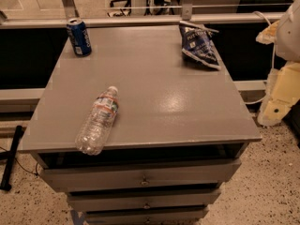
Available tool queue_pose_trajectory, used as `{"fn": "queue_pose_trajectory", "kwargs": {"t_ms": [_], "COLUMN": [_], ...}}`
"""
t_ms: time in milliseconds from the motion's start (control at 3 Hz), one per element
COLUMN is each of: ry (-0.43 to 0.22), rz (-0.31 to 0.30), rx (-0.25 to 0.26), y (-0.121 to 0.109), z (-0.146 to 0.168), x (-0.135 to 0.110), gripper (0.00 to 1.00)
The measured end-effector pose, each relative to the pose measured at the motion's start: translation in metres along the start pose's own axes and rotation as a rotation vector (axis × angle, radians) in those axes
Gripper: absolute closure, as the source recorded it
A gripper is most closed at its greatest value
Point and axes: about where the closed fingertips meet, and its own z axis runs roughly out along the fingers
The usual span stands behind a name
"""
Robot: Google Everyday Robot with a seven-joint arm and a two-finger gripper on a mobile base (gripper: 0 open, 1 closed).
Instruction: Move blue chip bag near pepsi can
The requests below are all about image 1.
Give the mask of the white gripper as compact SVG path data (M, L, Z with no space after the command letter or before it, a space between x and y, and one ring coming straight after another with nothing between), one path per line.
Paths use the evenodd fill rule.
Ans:
M256 41L265 45L274 43L278 24L279 21L271 23L256 36ZM289 61L281 69L271 69L270 78L270 98L262 103L257 116L264 127L279 124L300 99L300 64Z

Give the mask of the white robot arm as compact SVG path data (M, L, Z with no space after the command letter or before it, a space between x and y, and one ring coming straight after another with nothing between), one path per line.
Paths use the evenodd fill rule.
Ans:
M270 70L257 117L260 125L274 126L300 99L300 0L294 0L280 20L262 30L256 40L273 43L276 56L286 61L281 69Z

